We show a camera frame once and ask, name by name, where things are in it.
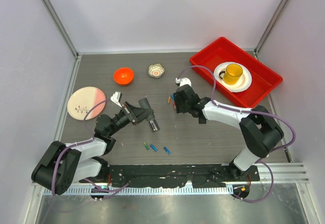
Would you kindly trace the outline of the black remote battery cover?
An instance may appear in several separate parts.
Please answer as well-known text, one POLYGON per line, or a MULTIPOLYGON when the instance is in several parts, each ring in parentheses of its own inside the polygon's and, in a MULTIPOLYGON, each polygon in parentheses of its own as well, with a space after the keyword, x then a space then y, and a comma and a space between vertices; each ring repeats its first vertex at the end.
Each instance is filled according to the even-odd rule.
POLYGON ((206 120, 205 117, 199 117, 198 120, 199 120, 199 124, 206 124, 207 123, 207 120, 206 120))

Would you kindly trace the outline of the black remote control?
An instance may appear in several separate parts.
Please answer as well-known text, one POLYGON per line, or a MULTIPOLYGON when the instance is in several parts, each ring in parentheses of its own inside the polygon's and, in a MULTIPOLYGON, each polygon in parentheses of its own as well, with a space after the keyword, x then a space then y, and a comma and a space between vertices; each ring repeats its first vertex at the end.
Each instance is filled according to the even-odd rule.
POLYGON ((154 111, 153 111, 153 109, 151 108, 148 99, 147 99, 147 98, 142 98, 142 99, 140 99, 140 100, 139 100, 139 105, 140 105, 141 109, 145 110, 145 114, 146 114, 145 119, 147 120, 148 125, 149 125, 151 131, 152 131, 152 128, 151 128, 151 125, 150 125, 150 122, 149 122, 150 120, 155 120, 155 123, 156 123, 156 125, 157 125, 157 127, 158 127, 158 131, 159 131, 159 130, 160 130, 160 127, 159 127, 159 125, 158 125, 158 123, 157 123, 157 121, 156 121, 156 119, 155 119, 154 111))

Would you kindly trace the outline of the black battery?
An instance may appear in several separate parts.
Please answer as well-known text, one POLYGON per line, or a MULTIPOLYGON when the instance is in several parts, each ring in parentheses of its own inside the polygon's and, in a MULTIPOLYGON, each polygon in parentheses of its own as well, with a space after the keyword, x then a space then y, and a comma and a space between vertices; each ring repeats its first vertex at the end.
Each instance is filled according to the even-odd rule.
POLYGON ((153 132, 158 131, 158 127, 157 127, 157 125, 155 123, 155 120, 150 120, 149 122, 150 122, 150 125, 151 125, 151 128, 152 128, 152 131, 153 132))

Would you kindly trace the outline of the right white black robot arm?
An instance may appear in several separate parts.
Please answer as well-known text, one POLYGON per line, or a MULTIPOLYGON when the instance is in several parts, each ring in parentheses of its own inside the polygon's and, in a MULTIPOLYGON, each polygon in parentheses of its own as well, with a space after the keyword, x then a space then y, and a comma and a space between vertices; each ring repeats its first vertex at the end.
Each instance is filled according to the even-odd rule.
POLYGON ((208 97, 199 98, 190 85, 179 87, 173 97, 177 113, 189 113, 199 124, 218 121, 241 131, 245 147, 229 164, 229 174, 236 181, 246 177, 248 169, 265 158, 284 136, 279 124, 263 106, 246 110, 208 97))

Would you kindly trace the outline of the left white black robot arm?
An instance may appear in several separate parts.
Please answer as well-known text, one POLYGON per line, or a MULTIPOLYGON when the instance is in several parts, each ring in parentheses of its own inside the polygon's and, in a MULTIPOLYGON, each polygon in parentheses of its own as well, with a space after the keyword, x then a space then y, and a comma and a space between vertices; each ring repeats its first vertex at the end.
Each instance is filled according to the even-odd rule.
POLYGON ((129 123, 136 125, 143 120, 148 122, 153 133, 159 131, 154 111, 146 98, 140 99, 137 107, 124 102, 113 118, 106 114, 97 117, 90 139, 71 144, 52 142, 34 168, 31 180, 54 195, 62 195, 72 183, 85 178, 104 182, 109 167, 101 156, 108 154, 115 145, 112 136, 129 123))

